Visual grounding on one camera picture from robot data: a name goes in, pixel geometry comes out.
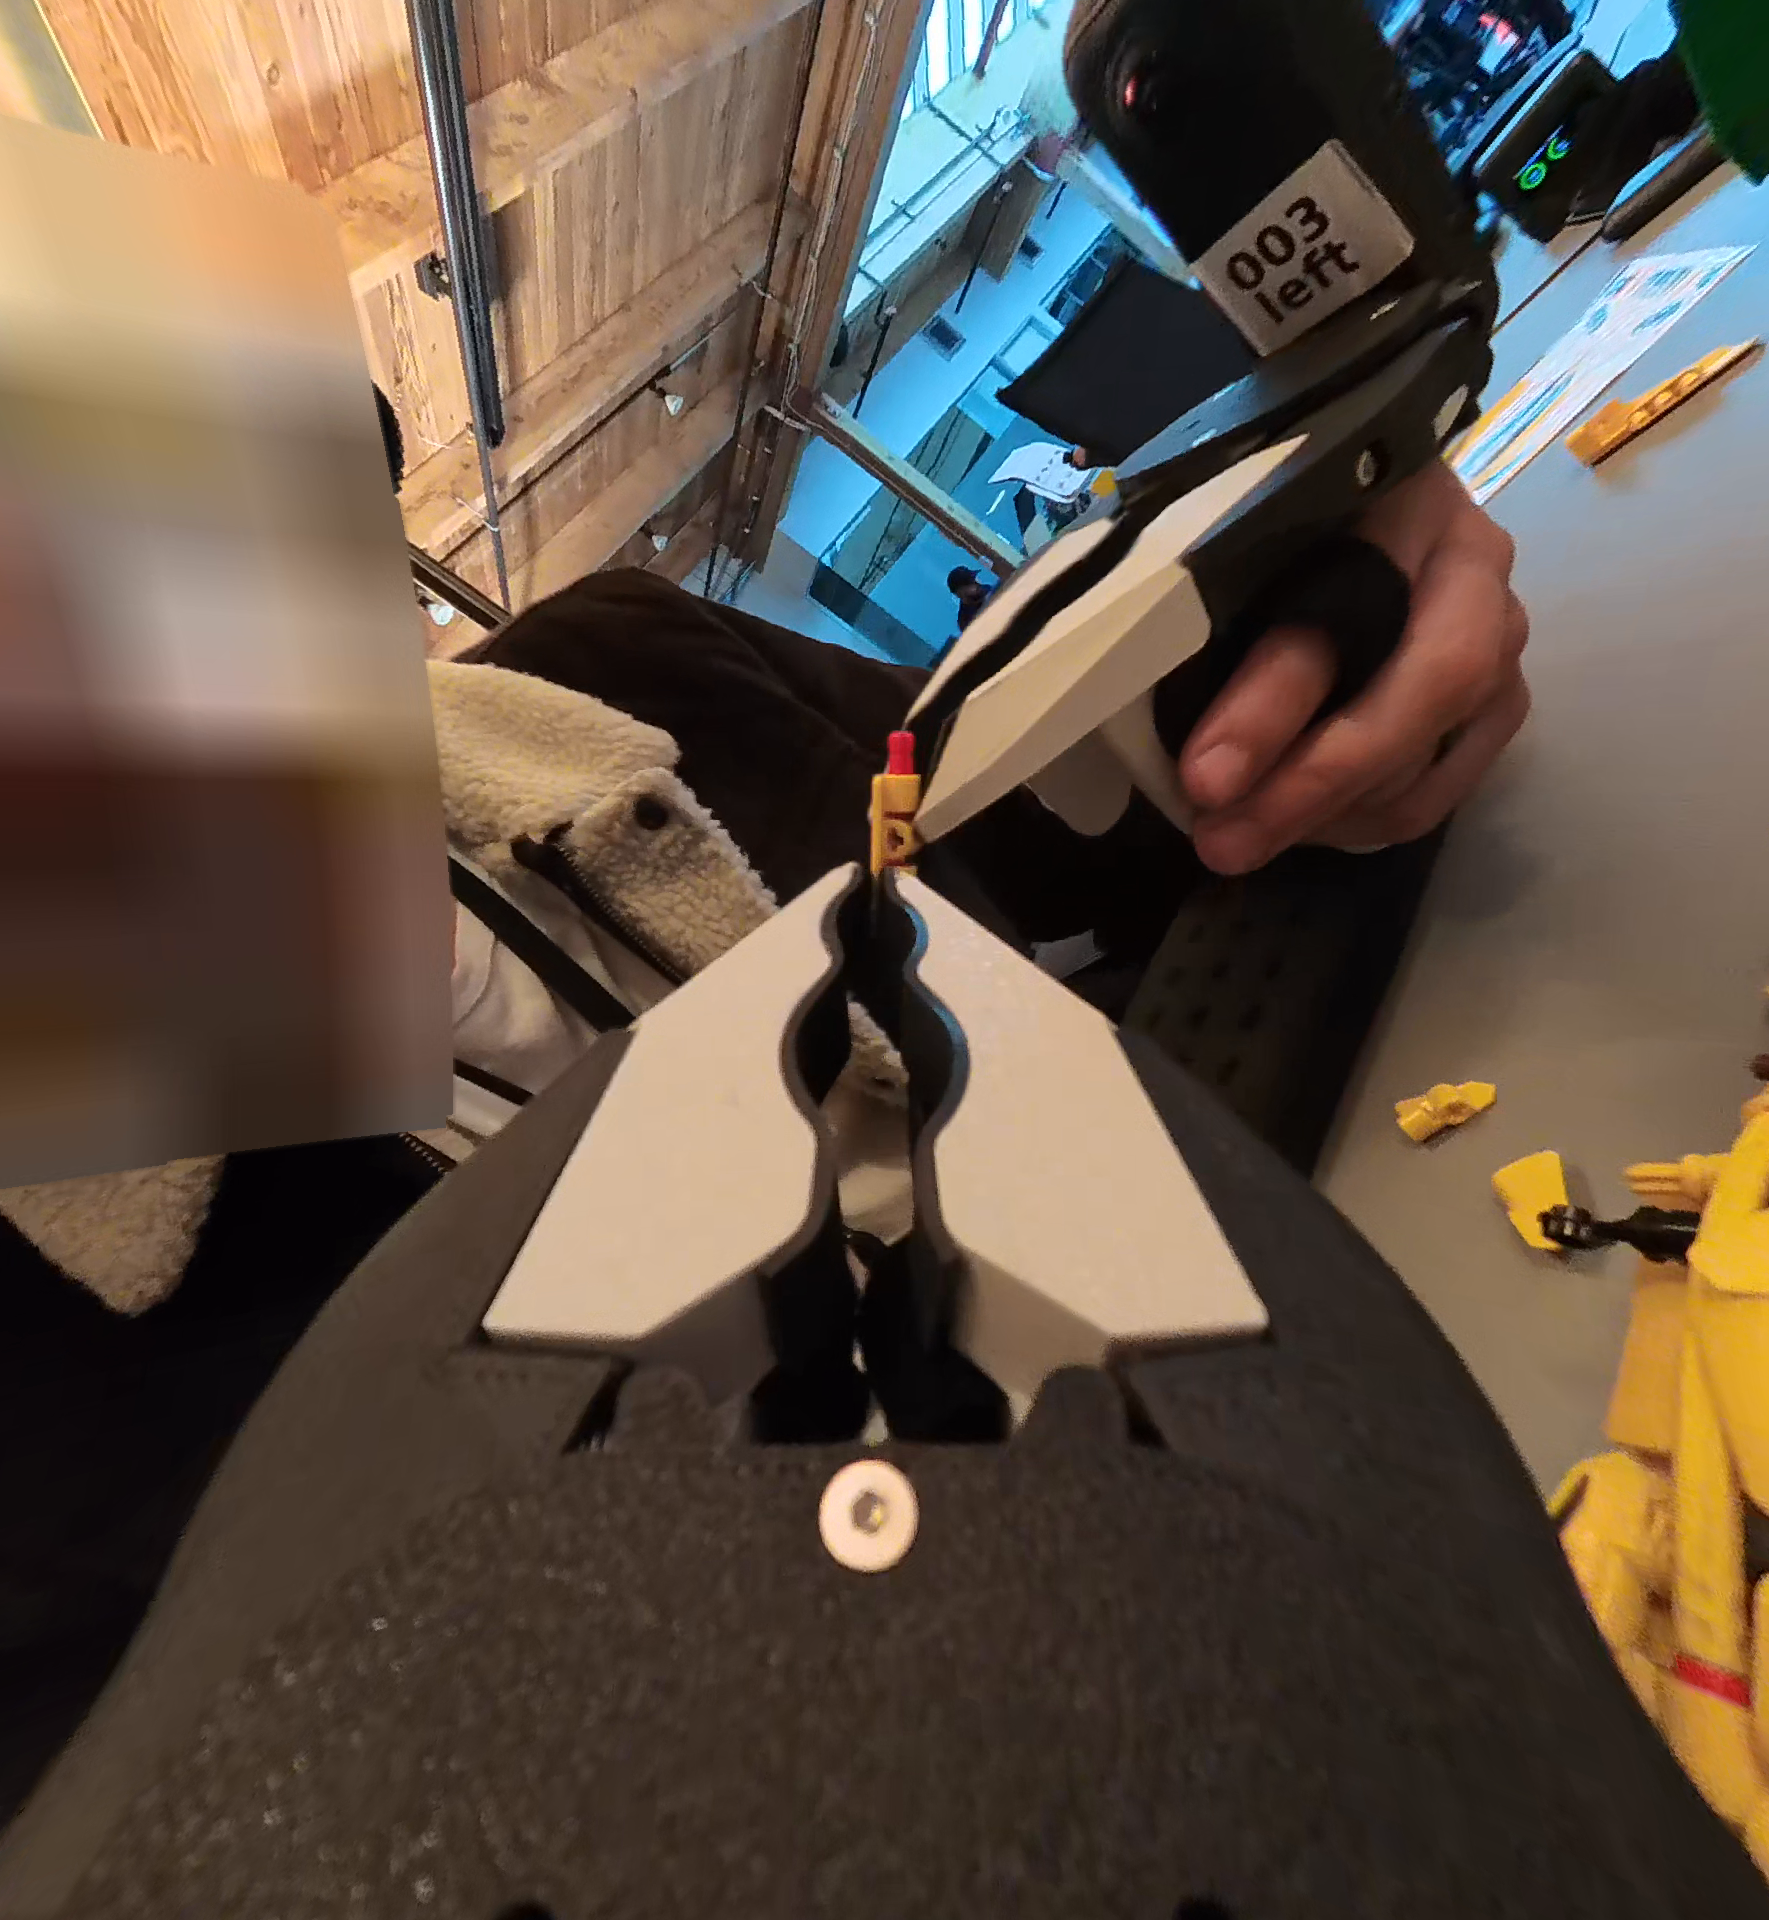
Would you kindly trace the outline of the yellow connector with red axle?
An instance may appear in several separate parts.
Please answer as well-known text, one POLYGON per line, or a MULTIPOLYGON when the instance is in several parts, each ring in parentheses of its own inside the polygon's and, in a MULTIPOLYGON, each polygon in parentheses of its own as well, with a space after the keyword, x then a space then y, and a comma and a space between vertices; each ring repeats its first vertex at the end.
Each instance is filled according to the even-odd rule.
POLYGON ((921 805, 919 748, 910 730, 888 733, 886 763, 871 783, 868 806, 868 870, 873 876, 886 871, 913 871, 919 860, 921 805))

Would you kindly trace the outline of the yellow toy brick car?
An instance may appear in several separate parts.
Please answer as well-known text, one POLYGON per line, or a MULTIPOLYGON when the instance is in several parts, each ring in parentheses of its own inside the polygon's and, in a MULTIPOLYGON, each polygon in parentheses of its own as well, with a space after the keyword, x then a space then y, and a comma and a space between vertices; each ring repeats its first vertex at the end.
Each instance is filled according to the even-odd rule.
POLYGON ((1539 1224, 1641 1261, 1611 1445, 1551 1523, 1624 1684, 1769 1883, 1769 1054, 1752 1076, 1727 1152, 1628 1168, 1634 1213, 1539 1224))

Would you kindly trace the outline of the black monitor screen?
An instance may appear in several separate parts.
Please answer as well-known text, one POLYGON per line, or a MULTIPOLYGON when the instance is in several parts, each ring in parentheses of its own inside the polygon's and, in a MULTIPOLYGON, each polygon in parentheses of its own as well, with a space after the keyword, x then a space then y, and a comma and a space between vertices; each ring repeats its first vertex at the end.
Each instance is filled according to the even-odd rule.
POLYGON ((996 402, 1115 465, 1253 369, 1202 292, 1126 261, 996 402))

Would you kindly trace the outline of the black digital display device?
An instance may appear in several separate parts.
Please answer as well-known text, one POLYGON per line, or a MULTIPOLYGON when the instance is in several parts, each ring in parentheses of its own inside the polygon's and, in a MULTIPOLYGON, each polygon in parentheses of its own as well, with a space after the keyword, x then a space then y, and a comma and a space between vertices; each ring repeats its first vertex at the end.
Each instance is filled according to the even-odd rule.
POLYGON ((1590 176, 1614 93, 1614 75, 1579 40, 1547 55, 1475 136, 1468 158, 1475 196, 1531 241, 1552 241, 1590 176))

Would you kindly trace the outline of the person's left hand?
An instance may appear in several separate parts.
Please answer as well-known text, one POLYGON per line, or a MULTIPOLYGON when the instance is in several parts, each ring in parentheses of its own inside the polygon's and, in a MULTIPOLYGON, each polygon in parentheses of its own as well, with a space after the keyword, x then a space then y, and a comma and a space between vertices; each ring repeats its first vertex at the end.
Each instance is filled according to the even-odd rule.
POLYGON ((1282 852, 1380 852, 1436 830, 1528 710, 1528 622, 1516 546, 1445 461, 1361 517, 1359 536, 1411 589, 1393 658, 1352 701, 1332 639, 1283 625, 1243 658, 1179 758, 1208 870, 1249 875, 1282 852))

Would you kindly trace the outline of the black dotted mat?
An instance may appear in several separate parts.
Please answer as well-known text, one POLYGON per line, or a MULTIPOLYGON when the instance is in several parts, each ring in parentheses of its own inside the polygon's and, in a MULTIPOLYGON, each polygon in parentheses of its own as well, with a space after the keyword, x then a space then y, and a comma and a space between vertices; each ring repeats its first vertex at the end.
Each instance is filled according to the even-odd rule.
POLYGON ((1414 931, 1448 827, 1380 852, 1302 848, 1207 876, 1126 1027, 1309 1176, 1414 931))

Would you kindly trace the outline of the metal ceiling pipe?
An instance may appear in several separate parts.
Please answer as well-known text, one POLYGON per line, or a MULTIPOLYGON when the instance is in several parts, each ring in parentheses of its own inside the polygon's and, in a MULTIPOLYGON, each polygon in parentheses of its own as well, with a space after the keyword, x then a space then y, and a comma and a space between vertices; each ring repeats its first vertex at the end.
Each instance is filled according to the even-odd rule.
POLYGON ((493 254, 487 202, 478 188, 469 136, 458 5, 407 2, 405 18, 445 241, 447 278, 458 323, 470 436, 480 470, 483 522, 500 599, 510 610, 512 580, 493 467, 493 454, 506 436, 504 383, 492 309, 493 254))

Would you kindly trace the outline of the yellow beam brick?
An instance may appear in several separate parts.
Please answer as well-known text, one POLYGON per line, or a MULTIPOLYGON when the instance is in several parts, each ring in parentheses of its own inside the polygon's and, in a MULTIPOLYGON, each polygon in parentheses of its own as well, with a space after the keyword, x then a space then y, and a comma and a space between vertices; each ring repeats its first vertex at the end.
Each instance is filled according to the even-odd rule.
POLYGON ((1674 418, 1697 393, 1757 359, 1761 351, 1761 338, 1712 348, 1646 390, 1601 406, 1573 427, 1564 444, 1582 465, 1596 469, 1674 418))

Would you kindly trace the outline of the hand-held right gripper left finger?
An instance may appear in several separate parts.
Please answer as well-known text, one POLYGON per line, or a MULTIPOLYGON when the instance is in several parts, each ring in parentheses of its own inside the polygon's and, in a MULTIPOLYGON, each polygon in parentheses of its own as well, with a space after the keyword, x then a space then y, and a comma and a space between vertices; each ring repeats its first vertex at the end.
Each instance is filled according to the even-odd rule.
POLYGON ((633 1024, 483 1314, 496 1342, 662 1366, 713 1403, 860 1411, 825 1101, 852 1060, 860 865, 633 1024))

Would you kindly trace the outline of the printed paper sheet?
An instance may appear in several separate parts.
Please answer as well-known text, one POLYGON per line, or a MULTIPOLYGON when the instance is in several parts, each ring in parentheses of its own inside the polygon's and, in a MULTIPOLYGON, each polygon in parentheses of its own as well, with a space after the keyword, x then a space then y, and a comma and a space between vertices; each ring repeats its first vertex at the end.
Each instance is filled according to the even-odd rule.
POLYGON ((1675 321, 1754 252, 1727 246, 1643 254, 1620 267, 1584 314, 1491 402, 1450 457, 1484 507, 1675 321))

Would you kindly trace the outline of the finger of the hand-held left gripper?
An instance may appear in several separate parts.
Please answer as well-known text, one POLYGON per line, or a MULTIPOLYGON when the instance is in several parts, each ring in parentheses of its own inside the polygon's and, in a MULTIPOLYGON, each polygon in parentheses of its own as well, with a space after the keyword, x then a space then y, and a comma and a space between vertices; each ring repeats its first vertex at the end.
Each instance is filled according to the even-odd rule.
POLYGON ((919 839, 943 839, 1022 785, 1082 835, 1115 825, 1132 795, 1188 831, 1192 806, 1154 716, 1158 685, 1207 643, 1188 566, 1115 566, 1002 667, 993 641, 1018 635, 1018 615, 988 614, 987 625, 910 710, 923 725, 919 839))
POLYGON ((976 687, 995 677, 993 651, 1012 641, 1023 651, 1044 627, 1063 612, 1107 612, 1132 589, 1146 587, 1179 560, 1237 505, 1241 505, 1277 467, 1309 440, 1299 431, 1233 463, 1225 473, 1186 483, 1176 496, 1158 507, 1140 502, 1130 512, 1090 516, 1039 548, 1015 575, 993 593, 976 618, 938 664, 931 680, 906 708, 905 727, 930 735, 941 718, 976 687))

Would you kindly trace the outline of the yellow curved panel brick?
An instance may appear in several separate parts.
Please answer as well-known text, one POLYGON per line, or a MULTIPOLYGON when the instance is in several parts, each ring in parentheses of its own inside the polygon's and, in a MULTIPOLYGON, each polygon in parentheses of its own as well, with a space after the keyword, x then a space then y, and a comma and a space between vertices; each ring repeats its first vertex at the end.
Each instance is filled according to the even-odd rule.
POLYGON ((1556 1149, 1539 1149, 1493 1171, 1496 1202, 1521 1240, 1540 1253, 1562 1253, 1545 1216, 1572 1204, 1566 1164, 1556 1149))

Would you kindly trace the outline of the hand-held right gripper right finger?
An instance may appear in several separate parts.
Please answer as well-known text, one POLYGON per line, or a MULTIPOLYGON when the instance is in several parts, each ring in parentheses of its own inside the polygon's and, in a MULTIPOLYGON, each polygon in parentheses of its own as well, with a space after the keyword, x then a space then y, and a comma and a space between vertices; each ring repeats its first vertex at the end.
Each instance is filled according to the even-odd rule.
POLYGON ((1117 1027, 935 892, 885 876, 919 1104, 919 1316, 1015 1403, 1077 1367, 1263 1332, 1117 1027))

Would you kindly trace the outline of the brown fleece-lined jacket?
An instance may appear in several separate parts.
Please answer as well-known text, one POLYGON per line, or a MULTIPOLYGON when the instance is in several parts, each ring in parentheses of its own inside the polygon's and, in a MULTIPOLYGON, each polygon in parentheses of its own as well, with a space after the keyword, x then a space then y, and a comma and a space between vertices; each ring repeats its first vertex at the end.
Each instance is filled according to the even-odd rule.
MULTIPOLYGON (((429 679, 447 838, 558 980, 464 901, 451 975, 464 905, 596 1044, 635 1012, 569 960, 548 910, 576 907, 685 984, 860 858, 873 775, 926 675, 612 570, 429 679)), ((288 1351, 533 1097, 456 1063, 451 1116, 416 1133, 0 1191, 0 1826, 104 1692, 288 1351)))

